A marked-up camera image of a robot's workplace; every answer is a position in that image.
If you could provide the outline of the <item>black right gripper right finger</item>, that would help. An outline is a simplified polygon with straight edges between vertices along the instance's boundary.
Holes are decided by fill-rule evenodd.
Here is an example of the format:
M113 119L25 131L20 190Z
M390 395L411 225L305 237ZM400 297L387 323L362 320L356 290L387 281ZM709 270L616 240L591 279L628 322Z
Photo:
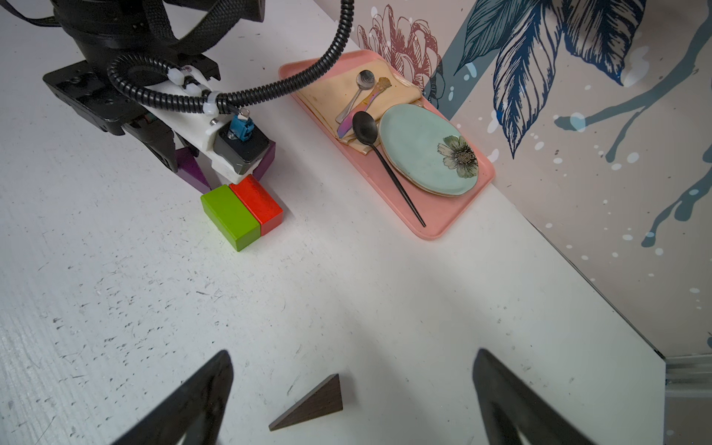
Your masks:
M489 443L591 443L486 349L474 361L473 382Z

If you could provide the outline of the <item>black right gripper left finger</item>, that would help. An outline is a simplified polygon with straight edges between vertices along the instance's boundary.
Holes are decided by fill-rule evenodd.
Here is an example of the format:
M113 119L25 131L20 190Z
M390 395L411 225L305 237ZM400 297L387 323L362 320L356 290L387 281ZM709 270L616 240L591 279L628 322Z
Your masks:
M215 444L234 380L227 350L221 350L117 444Z

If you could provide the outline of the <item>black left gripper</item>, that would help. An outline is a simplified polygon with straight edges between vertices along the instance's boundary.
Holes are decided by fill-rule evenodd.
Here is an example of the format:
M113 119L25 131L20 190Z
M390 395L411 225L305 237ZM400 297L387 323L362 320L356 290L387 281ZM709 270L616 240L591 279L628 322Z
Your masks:
M209 78L220 76L217 64L208 57L180 54L179 75L169 81L182 95L207 98L210 89L198 79L198 69ZM43 77L44 83L62 102L87 122L112 135L132 135L169 170L178 172L174 130L141 104L124 96L104 79L104 72L83 60Z

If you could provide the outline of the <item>purple wedge block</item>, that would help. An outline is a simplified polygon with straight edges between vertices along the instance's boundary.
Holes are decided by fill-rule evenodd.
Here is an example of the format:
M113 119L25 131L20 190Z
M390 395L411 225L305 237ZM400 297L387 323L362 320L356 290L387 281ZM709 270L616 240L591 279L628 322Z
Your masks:
M259 182L263 179L263 176L271 167L274 159L276 158L276 143L274 141L270 142L269 148L266 150L264 156L261 158L259 164L252 171L252 175Z
M191 150L189 148L181 148L178 149L175 154L178 164L176 174L201 194L211 192L212 187Z

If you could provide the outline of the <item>green rectangular block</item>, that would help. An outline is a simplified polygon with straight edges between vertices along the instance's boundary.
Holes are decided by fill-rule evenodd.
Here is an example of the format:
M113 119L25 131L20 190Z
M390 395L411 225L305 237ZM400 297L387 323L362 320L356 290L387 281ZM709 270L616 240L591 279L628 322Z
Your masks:
M261 226L228 185L200 197L203 211L236 250L244 250L261 237Z

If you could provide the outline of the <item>red rectangular block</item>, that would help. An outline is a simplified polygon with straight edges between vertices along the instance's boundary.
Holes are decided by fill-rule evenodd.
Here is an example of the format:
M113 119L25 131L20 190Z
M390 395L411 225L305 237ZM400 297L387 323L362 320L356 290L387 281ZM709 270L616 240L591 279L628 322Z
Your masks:
M229 185L229 188L257 220L262 237L282 224L283 209L253 174L247 175L238 184Z

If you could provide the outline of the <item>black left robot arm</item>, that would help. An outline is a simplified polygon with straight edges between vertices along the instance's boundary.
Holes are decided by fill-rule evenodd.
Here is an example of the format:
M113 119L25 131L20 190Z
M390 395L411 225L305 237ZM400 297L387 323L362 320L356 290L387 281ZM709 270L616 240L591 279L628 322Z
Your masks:
M143 106L118 92L108 69L123 54L143 55L176 65L198 63L218 78L217 64L205 57L240 20L262 22L263 1L183 1L181 7L204 12L186 36L172 32L163 1L56 1L55 23L79 47L81 62L47 73L50 91L99 130L130 134L169 170L178 170L174 131Z

